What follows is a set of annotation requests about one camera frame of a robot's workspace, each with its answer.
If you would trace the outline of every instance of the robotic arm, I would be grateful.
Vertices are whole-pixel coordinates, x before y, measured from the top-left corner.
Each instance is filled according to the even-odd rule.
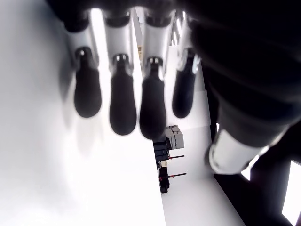
[[[148,139],[166,126],[164,74],[176,9],[186,12],[178,47],[173,111],[186,117],[195,75],[203,73],[219,101],[220,130],[205,156],[219,174],[236,174],[276,144],[301,118],[301,16],[296,3],[238,0],[47,0],[64,24],[76,68],[74,103],[82,117],[101,107],[98,54],[89,10],[103,11],[112,74],[110,123],[119,135],[136,125],[131,8],[144,7],[143,96],[140,128]]]

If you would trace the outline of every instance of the white wall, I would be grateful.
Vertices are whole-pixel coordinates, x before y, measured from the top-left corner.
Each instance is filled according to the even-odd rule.
[[[181,129],[181,132],[184,136],[185,147],[171,150],[170,156],[185,155],[185,157],[168,160],[167,167],[170,175],[179,173],[187,173],[187,175],[171,178],[171,183],[183,184],[190,180],[212,176],[212,173],[204,165],[204,154],[211,144],[209,126],[187,130]]]
[[[138,126],[120,137],[109,125],[103,24],[95,26],[103,105],[92,119],[75,112],[74,72],[44,0],[0,1],[0,28],[0,225],[164,226],[152,142]],[[139,110],[137,51],[134,65]]]
[[[244,226],[214,178],[173,186],[162,194],[166,226]]]

